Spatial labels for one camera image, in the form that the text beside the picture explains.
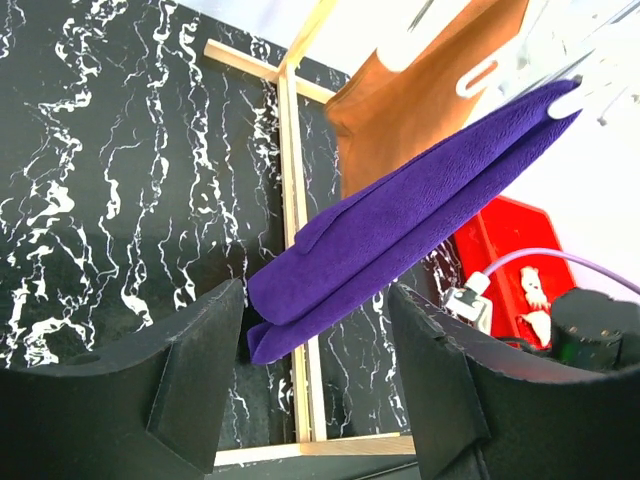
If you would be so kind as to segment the white plastic clip hanger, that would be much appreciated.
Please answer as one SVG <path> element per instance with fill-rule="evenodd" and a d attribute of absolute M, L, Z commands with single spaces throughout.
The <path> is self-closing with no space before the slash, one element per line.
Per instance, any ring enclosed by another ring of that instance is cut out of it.
<path fill-rule="evenodd" d="M 636 1 L 531 1 L 519 32 L 464 72 L 458 97 L 481 95 L 469 119 L 548 82 L 574 78 L 577 92 L 556 101 L 554 118 L 579 110 L 606 126 L 639 105 L 639 4 Z"/>

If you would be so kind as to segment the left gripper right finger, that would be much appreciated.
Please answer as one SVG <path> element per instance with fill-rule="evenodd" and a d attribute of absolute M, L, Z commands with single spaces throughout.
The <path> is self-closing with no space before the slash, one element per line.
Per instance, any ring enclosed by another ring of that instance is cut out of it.
<path fill-rule="evenodd" d="M 515 349 L 413 289 L 387 296 L 424 479 L 635 479 L 639 371 L 596 373 Z"/>

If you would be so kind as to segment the purple sock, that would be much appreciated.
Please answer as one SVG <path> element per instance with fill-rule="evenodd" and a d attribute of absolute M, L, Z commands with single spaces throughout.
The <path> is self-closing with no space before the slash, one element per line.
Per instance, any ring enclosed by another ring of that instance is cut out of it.
<path fill-rule="evenodd" d="M 548 109 L 577 86 L 532 90 L 316 215 L 249 280 L 261 317 L 251 361 L 273 363 L 327 330 L 502 193 L 571 126 Z"/>

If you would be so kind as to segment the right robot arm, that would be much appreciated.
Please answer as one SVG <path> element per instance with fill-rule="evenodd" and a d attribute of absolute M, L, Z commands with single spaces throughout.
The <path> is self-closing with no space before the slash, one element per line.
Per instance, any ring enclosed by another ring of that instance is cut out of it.
<path fill-rule="evenodd" d="M 574 288 L 555 299 L 551 310 L 534 312 L 550 321 L 550 342 L 541 346 L 527 316 L 518 322 L 527 333 L 501 337 L 504 343 L 566 366 L 618 371 L 639 365 L 639 305 L 597 291 Z"/>

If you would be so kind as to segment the orange brown sock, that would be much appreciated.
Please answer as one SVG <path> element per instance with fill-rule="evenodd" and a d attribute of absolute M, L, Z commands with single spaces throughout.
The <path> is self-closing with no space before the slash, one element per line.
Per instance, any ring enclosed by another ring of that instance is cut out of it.
<path fill-rule="evenodd" d="M 459 131 L 478 102 L 459 78 L 520 30 L 527 2 L 473 1 L 401 72 L 371 54 L 325 105 L 349 197 Z"/>

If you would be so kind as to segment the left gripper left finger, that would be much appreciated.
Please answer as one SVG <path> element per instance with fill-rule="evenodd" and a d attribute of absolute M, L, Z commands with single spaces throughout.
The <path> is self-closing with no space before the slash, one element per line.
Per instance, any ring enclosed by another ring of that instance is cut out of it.
<path fill-rule="evenodd" d="M 5 479 L 202 479 L 212 473 L 245 294 L 228 280 L 64 364 L 1 374 Z"/>

